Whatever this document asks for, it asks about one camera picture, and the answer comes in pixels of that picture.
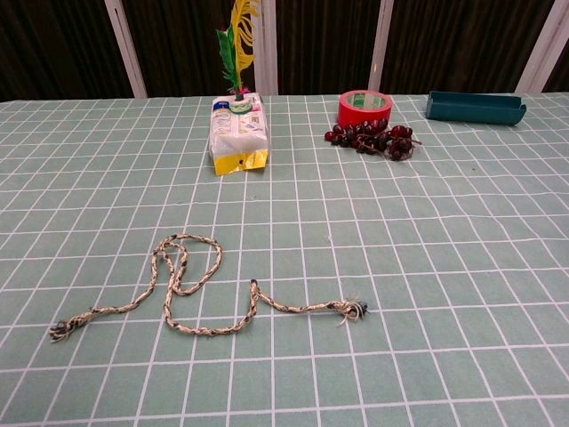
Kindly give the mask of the dark red grape bunch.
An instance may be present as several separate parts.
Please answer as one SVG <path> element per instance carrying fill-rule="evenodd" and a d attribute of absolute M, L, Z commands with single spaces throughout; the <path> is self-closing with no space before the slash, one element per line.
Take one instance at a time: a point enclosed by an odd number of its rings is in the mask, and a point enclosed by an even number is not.
<path fill-rule="evenodd" d="M 390 127 L 386 118 L 364 121 L 356 125 L 336 124 L 324 139 L 335 146 L 351 148 L 360 154 L 381 156 L 399 162 L 410 159 L 421 142 L 413 129 L 404 125 Z"/>

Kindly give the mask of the white frame post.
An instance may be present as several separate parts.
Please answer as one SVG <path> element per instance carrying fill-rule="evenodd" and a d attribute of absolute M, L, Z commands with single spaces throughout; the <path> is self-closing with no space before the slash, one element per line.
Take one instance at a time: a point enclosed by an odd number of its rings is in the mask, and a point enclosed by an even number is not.
<path fill-rule="evenodd" d="M 260 0 L 252 18 L 255 90 L 262 96 L 277 95 L 276 0 Z"/>
<path fill-rule="evenodd" d="M 146 85 L 141 72 L 138 55 L 132 40 L 131 30 L 125 14 L 122 0 L 104 0 L 109 20 L 121 54 L 125 72 L 132 94 L 136 99 L 148 97 Z"/>
<path fill-rule="evenodd" d="M 368 89 L 370 91 L 378 92 L 380 90 L 394 2 L 395 0 L 381 0 L 368 78 Z"/>
<path fill-rule="evenodd" d="M 542 93 L 569 41 L 569 0 L 555 0 L 515 93 Z"/>

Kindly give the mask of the white yellow snack bag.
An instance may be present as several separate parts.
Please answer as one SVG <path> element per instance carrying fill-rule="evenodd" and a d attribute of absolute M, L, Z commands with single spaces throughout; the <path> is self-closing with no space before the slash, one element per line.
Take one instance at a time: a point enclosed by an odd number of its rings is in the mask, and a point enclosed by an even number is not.
<path fill-rule="evenodd" d="M 269 128 L 265 106 L 258 93 L 220 96 L 213 100 L 208 148 L 218 176 L 266 166 Z"/>

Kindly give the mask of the red tape roll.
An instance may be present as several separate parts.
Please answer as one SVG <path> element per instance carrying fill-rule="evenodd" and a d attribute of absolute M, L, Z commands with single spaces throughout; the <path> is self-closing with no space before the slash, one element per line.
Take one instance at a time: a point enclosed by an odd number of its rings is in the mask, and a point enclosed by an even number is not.
<path fill-rule="evenodd" d="M 392 107 L 393 100 L 387 94 L 363 89 L 349 91 L 339 98 L 337 123 L 346 127 L 360 125 L 364 121 L 389 121 Z"/>

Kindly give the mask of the teal open box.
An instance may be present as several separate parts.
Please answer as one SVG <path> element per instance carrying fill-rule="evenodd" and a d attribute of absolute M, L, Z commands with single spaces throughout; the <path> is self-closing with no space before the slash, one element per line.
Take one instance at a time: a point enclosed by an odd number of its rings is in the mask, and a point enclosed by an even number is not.
<path fill-rule="evenodd" d="M 439 91 L 429 93 L 426 107 L 428 119 L 489 125 L 516 125 L 525 112 L 517 96 Z"/>

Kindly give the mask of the yellow green feather shuttlecock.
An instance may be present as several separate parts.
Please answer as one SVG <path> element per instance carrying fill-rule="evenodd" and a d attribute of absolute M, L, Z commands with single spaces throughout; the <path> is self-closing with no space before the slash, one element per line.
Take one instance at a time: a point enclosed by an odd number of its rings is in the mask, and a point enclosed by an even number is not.
<path fill-rule="evenodd" d="M 244 86 L 242 73 L 254 62 L 252 18 L 259 17 L 259 6 L 260 0 L 235 0 L 228 28 L 216 30 L 223 65 L 222 76 L 230 83 L 228 91 L 234 96 L 229 109 L 238 115 L 252 111 L 252 101 L 245 97 L 248 89 Z"/>

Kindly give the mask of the green white checked tablecloth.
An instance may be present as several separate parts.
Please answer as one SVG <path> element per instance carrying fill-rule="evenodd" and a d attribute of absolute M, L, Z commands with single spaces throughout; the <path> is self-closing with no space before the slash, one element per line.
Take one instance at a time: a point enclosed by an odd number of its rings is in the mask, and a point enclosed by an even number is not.
<path fill-rule="evenodd" d="M 514 127 L 265 100 L 215 174 L 212 99 L 0 102 L 0 427 L 569 427 L 569 93 Z"/>

